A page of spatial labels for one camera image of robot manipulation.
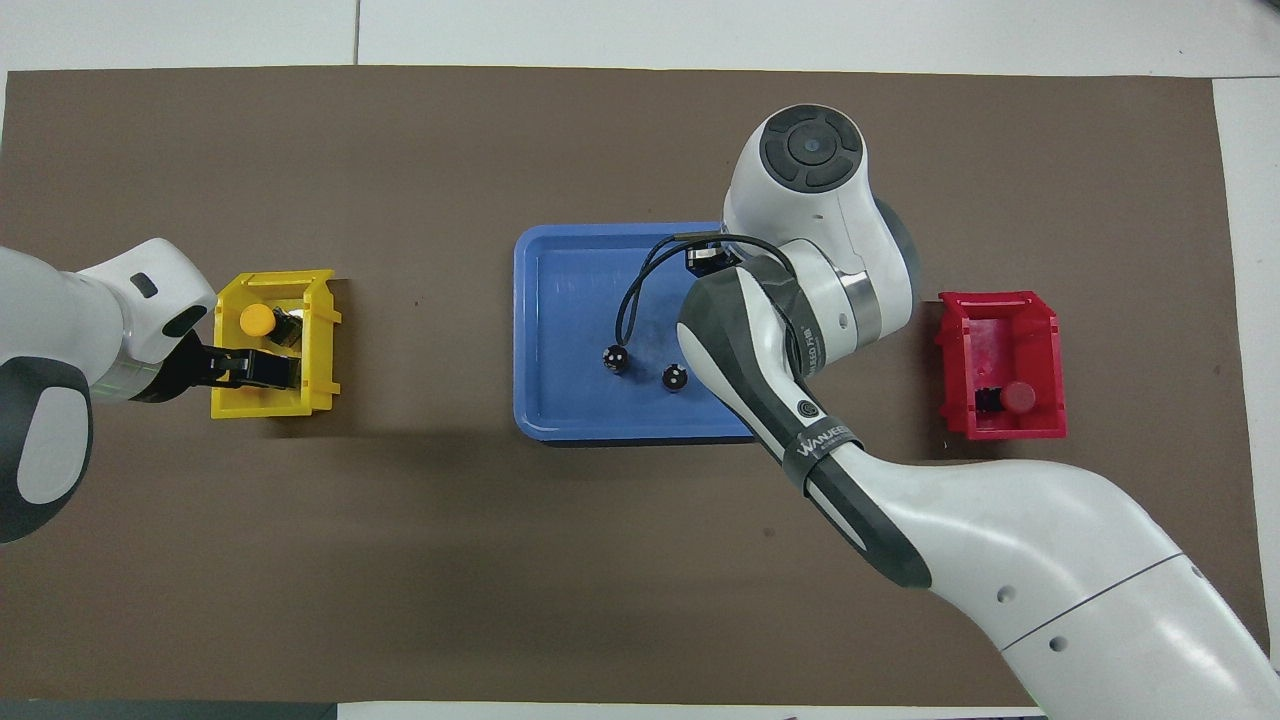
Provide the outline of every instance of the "red plastic bin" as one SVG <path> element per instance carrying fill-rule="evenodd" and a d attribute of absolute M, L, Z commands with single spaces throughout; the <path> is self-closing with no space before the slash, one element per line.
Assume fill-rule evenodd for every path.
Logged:
<path fill-rule="evenodd" d="M 969 439 L 1066 437 L 1057 314 L 1034 292 L 941 292 L 947 429 Z"/>

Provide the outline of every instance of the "dark gray surface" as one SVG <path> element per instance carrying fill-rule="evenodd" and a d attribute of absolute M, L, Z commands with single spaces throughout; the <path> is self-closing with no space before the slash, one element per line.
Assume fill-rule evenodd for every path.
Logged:
<path fill-rule="evenodd" d="M 334 703 L 0 700 L 3 720 L 337 720 Z"/>
<path fill-rule="evenodd" d="M 512 421 L 516 238 L 716 219 L 750 132 L 805 101 L 858 120 L 925 296 L 1057 310 L 1070 436 L 945 432 L 929 307 L 817 377 L 824 406 L 891 460 L 1102 473 L 1265 637 L 1208 81 L 36 72 L 8 85 L 0 243 L 76 269 L 164 236 L 215 287 L 332 266 L 343 392 L 275 421 L 210 421 L 200 392 L 101 407 L 81 491 L 0 550 L 0 694 L 1028 705 L 762 448 L 563 450 Z"/>

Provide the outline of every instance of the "blue plastic tray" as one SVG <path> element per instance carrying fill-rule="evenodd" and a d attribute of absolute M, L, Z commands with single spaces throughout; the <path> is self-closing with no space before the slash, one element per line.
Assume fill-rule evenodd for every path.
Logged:
<path fill-rule="evenodd" d="M 631 366 L 614 375 L 602 363 L 613 345 L 622 293 L 659 240 L 719 223 L 539 225 L 516 242 L 515 415 L 544 442 L 641 445 L 744 442 L 750 430 L 698 378 L 667 392 L 667 365 L 687 368 L 676 316 L 694 277 L 676 256 L 645 279 Z"/>

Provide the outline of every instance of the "robotic arm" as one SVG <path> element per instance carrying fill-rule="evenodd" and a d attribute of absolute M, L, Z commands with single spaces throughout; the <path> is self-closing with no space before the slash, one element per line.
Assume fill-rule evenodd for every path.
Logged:
<path fill-rule="evenodd" d="M 200 343 L 192 328 L 215 300 L 161 238 L 78 273 L 0 247 L 0 543 L 35 532 L 76 491 L 91 402 L 294 382 L 294 359 Z"/>
<path fill-rule="evenodd" d="M 1055 720 L 1280 717 L 1252 637 L 1116 486 L 1052 462 L 886 462 L 810 396 L 804 378 L 904 327 L 915 300 L 914 249 L 849 118 L 800 105 L 756 128 L 724 229 L 795 274 L 733 247 L 744 261 L 685 301 L 685 359 L 872 566 L 964 611 Z"/>

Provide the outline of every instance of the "yellow crate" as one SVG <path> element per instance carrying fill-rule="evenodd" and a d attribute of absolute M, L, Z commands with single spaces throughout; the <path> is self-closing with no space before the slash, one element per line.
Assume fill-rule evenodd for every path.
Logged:
<path fill-rule="evenodd" d="M 333 270 L 242 273 L 218 293 L 214 345 L 301 357 L 302 382 L 293 389 L 215 387 L 210 402 L 210 415 L 215 420 L 310 415 L 333 407 L 333 396 L 342 389 L 333 382 L 333 325 L 342 322 L 342 315 L 333 309 L 333 293 L 325 284 L 332 277 Z M 251 337 L 241 329 L 241 313 L 257 302 L 285 313 L 302 310 L 301 351 L 282 347 L 265 337 Z"/>

